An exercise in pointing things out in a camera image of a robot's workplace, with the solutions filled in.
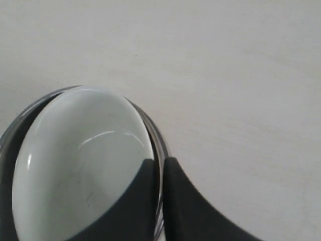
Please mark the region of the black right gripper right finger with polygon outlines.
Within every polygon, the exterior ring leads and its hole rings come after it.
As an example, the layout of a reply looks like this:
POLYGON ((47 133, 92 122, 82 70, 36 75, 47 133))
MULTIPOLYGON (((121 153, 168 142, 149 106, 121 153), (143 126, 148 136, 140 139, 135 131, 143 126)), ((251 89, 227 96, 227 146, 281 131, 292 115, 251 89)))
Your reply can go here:
POLYGON ((166 240, 259 240, 216 210, 174 157, 164 164, 163 213, 166 240))

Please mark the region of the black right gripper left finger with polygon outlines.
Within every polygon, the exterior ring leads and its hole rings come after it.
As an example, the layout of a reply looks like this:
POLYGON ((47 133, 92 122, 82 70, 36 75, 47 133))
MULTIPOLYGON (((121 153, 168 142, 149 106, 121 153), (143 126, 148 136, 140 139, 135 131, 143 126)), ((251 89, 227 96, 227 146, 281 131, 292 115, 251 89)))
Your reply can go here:
POLYGON ((116 203, 70 240, 154 240, 158 190, 156 162, 145 159, 116 203))

